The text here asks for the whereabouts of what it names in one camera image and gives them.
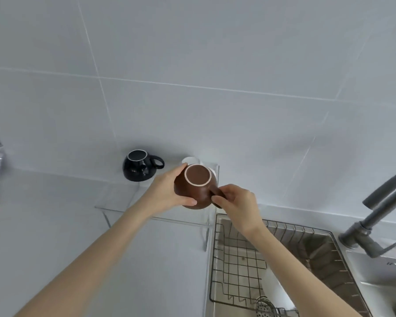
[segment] brown mug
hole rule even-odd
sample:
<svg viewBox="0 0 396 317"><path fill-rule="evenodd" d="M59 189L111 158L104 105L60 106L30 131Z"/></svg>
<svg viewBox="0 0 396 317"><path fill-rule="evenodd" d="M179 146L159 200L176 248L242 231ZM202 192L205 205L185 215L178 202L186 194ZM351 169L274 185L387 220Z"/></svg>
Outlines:
<svg viewBox="0 0 396 317"><path fill-rule="evenodd" d="M217 187L214 173L200 164L188 165L174 180L174 192L180 196L191 197L197 201L195 206L185 206L189 209L203 209L211 205L221 208L211 201L214 195L226 198Z"/></svg>

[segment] gray faucet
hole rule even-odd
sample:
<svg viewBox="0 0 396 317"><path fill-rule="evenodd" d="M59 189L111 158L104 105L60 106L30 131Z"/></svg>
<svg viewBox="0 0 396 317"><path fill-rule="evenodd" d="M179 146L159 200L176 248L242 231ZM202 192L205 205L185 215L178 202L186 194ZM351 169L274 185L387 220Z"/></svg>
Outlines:
<svg viewBox="0 0 396 317"><path fill-rule="evenodd" d="M368 256L375 258L396 247L394 243L383 249L370 237L373 226L396 208L396 175L377 188L362 203L370 208L372 213L340 234L339 240L348 248L356 248L359 245Z"/></svg>

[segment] mug handle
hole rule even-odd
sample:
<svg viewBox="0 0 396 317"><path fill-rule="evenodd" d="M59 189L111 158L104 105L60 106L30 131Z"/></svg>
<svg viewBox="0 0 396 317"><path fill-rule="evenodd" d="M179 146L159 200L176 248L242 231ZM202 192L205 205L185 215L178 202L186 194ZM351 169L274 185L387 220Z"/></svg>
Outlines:
<svg viewBox="0 0 396 317"><path fill-rule="evenodd" d="M223 197L224 199L226 199L226 195L216 186L216 185L211 185L208 187L208 189L210 190L210 196L220 196ZM214 202L211 202L214 206L216 206L217 208L221 209L221 207L218 204L215 204Z"/></svg>
<svg viewBox="0 0 396 317"><path fill-rule="evenodd" d="M162 163L162 165L158 165L155 163L155 160L158 160L159 162ZM155 169L163 169L164 168L164 160L161 159L160 157L156 156L156 155L149 155L149 160L151 161L152 165L154 166Z"/></svg>

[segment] stainless steel sink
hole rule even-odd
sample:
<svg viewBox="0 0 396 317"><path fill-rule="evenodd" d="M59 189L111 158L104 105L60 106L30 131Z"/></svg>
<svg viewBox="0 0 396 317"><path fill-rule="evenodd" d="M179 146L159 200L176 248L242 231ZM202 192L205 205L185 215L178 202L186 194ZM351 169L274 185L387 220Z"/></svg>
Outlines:
<svg viewBox="0 0 396 317"><path fill-rule="evenodd" d="M376 316L396 316L396 258L347 251L354 276Z"/></svg>
<svg viewBox="0 0 396 317"><path fill-rule="evenodd" d="M330 232L276 221L264 223L327 287L363 317L372 316ZM212 257L209 299L213 306L207 308L207 317L299 315L294 310L264 305L261 276L266 262L226 215L216 217Z"/></svg>

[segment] hand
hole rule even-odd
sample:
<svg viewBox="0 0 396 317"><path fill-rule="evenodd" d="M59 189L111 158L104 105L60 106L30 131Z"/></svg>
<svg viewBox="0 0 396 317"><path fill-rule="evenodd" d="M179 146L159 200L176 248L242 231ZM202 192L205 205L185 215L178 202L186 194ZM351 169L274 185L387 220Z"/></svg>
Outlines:
<svg viewBox="0 0 396 317"><path fill-rule="evenodd" d="M135 203L146 209L149 216L162 213L175 206L195 206L194 198L182 197L174 192L174 180L188 164L183 164L154 178L151 186Z"/></svg>
<svg viewBox="0 0 396 317"><path fill-rule="evenodd" d="M227 199L213 196L211 199L224 209L233 226L247 239L259 229L266 229L257 205L255 195L236 185L220 187Z"/></svg>

